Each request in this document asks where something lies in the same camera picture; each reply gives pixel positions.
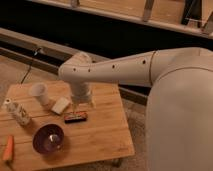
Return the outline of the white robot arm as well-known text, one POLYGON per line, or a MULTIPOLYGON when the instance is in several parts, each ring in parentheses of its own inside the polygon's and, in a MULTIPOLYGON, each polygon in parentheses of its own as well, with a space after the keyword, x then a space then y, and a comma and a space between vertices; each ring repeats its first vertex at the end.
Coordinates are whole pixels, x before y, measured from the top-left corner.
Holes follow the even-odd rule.
POLYGON ((76 105, 91 100, 91 82, 149 87, 148 170, 213 171, 213 51, 155 50, 97 63, 79 52, 58 75, 76 105))

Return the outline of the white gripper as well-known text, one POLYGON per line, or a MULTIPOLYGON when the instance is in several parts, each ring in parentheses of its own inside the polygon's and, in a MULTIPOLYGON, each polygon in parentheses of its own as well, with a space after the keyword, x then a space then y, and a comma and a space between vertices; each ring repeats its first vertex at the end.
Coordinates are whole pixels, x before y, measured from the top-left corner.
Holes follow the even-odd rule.
POLYGON ((70 85, 71 100, 74 107, 92 102, 92 90, 88 83, 74 83, 70 85))

